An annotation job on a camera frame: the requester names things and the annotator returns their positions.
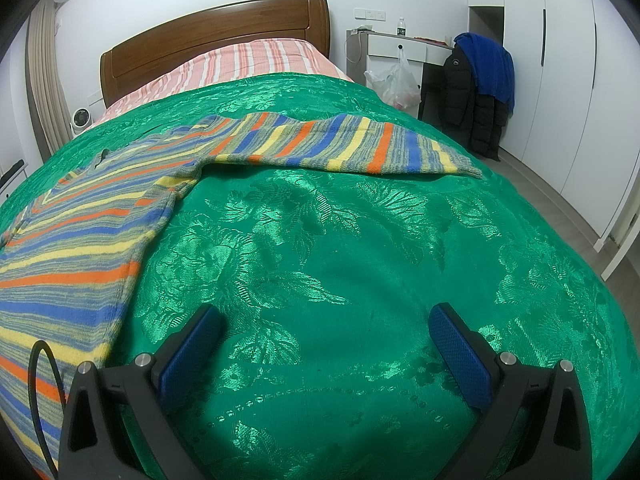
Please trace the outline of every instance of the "black cable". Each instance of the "black cable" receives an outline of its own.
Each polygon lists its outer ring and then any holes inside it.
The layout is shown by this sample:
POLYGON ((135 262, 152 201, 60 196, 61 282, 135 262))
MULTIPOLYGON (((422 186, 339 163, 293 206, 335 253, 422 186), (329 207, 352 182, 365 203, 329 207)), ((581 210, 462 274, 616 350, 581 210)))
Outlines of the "black cable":
POLYGON ((56 380, 56 386, 58 388, 58 395, 60 396, 60 405, 62 405, 62 411, 65 411, 66 400, 65 400, 65 390, 62 385, 62 378, 60 377, 60 370, 58 370, 58 364, 56 363, 55 357, 53 357, 53 352, 49 345, 43 341, 38 340, 31 347, 31 355, 29 355, 29 367, 27 368, 27 391, 29 393, 29 408, 31 410, 31 420, 33 421, 33 428, 35 429, 36 436, 38 437, 38 443, 40 444, 40 449, 42 450, 42 454, 44 455, 44 460, 47 462, 49 466, 49 470, 53 475, 53 478, 58 478, 58 469, 56 465, 53 463, 53 459, 51 457, 51 452, 49 451, 49 446, 47 445, 47 441, 45 440, 44 433, 42 431, 42 423, 40 421, 40 412, 38 411, 38 396, 36 393, 36 373, 38 370, 38 358, 40 357, 40 352, 44 350, 45 354, 49 358, 49 364, 51 365, 51 369, 53 370, 53 377, 56 380))

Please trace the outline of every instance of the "gray floor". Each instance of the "gray floor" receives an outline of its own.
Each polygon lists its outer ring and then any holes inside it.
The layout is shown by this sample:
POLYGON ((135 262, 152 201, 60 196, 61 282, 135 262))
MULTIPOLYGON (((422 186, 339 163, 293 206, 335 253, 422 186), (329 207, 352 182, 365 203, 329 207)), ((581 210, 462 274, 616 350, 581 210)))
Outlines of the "gray floor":
MULTIPOLYGON (((508 153, 500 152, 500 162, 482 161, 507 178, 535 207, 562 239, 583 257, 598 276, 611 261, 617 247, 609 241, 597 253, 593 245, 598 236, 584 219, 546 182, 508 153)), ((640 277, 625 258, 605 283, 625 313, 640 349, 640 277)))

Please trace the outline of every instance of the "pink striped sheet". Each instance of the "pink striped sheet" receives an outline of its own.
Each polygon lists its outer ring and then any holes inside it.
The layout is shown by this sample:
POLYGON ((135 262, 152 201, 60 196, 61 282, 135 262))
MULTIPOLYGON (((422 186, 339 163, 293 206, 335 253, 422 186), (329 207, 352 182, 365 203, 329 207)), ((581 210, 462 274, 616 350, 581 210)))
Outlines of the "pink striped sheet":
POLYGON ((170 95, 275 72, 322 74, 351 81, 307 41, 279 38, 238 43, 200 54, 124 96, 111 105, 92 127, 170 95))

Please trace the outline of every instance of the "red object on desk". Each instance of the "red object on desk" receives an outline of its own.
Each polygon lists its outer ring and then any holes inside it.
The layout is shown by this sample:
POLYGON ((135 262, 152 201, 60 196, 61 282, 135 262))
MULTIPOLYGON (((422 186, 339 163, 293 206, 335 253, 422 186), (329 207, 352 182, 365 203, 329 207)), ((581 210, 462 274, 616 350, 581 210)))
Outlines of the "red object on desk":
POLYGON ((424 40, 424 41, 431 41, 431 43, 437 43, 440 45, 444 45, 444 46, 449 46, 447 43, 445 43, 444 41, 439 41, 439 40, 432 40, 431 38, 418 38, 417 36, 415 37, 416 40, 424 40))

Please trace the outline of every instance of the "electrical outlet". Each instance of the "electrical outlet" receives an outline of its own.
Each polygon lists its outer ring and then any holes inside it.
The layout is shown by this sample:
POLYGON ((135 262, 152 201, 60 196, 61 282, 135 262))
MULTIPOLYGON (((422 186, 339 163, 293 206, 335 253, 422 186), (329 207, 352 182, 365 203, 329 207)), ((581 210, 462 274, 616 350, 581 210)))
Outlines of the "electrical outlet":
POLYGON ((353 9, 353 17, 357 20, 377 20, 386 22, 386 12, 384 10, 353 9))
POLYGON ((102 99, 102 91, 98 90, 97 92, 92 93, 86 98, 86 103, 91 106, 102 99))

